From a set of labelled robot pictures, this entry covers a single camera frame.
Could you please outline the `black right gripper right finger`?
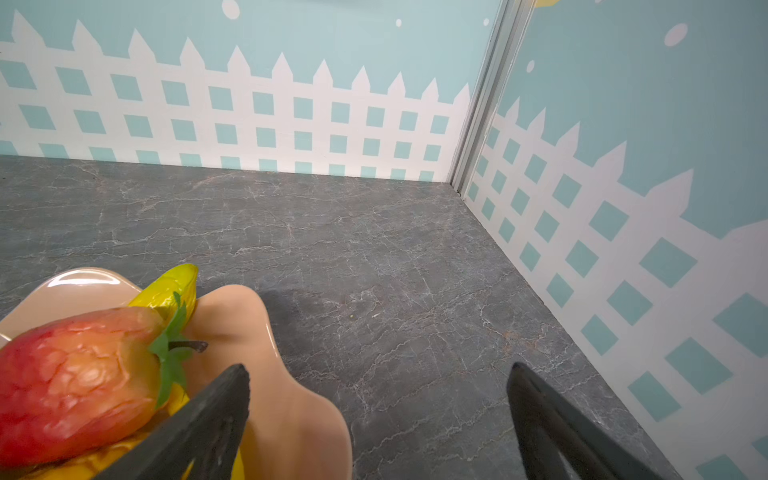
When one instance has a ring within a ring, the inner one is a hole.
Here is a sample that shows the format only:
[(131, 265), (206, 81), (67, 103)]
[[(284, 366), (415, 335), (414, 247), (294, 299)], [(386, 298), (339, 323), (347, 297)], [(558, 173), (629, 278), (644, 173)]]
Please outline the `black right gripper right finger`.
[(506, 395), (529, 479), (679, 479), (681, 475), (627, 407), (604, 397), (578, 402), (523, 362), (512, 365)]

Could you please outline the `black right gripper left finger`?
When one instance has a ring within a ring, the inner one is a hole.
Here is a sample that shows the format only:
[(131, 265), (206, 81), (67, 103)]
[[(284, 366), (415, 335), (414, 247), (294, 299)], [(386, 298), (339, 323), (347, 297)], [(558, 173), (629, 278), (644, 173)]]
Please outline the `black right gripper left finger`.
[(98, 479), (243, 479), (250, 377), (234, 364)]

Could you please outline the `red orange strawberry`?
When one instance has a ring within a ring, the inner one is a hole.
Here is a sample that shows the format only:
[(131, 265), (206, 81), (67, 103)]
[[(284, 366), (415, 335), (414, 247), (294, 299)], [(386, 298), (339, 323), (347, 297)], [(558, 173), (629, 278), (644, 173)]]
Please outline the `red orange strawberry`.
[(67, 460), (131, 436), (184, 386), (183, 362), (208, 344), (141, 306), (92, 311), (31, 329), (1, 350), (1, 466)]

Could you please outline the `peach wavy plate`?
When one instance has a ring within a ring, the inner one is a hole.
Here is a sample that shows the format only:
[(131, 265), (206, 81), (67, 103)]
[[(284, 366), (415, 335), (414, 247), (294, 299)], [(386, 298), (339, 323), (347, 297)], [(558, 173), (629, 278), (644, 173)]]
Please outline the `peach wavy plate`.
[[(123, 276), (80, 268), (52, 277), (1, 317), (1, 341), (59, 318), (127, 305), (140, 292)], [(208, 342), (185, 367), (197, 394), (227, 367), (250, 375), (248, 424), (241, 446), (248, 479), (349, 479), (352, 445), (340, 411), (286, 369), (267, 309), (252, 289), (227, 285), (197, 301), (185, 334)]]

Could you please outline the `yellow banana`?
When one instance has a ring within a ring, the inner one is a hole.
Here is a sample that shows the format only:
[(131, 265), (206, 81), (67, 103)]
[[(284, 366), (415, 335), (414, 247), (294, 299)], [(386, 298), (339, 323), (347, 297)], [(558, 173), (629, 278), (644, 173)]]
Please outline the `yellow banana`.
[[(198, 269), (193, 264), (182, 264), (174, 267), (142, 290), (123, 307), (150, 307), (156, 309), (165, 319), (171, 319), (177, 308), (175, 299), (180, 297), (187, 305), (187, 324), (196, 307), (197, 275)], [(189, 397), (185, 391), (185, 386), (186, 384), (184, 386), (173, 386), (169, 402), (165, 407), (156, 412), (152, 420), (161, 413), (173, 415), (188, 402)], [(148, 435), (146, 431), (147, 425), (129, 437), (79, 456), (58, 462), (30, 466), (33, 469), (31, 475), (34, 478), (90, 479), (143, 441)]]

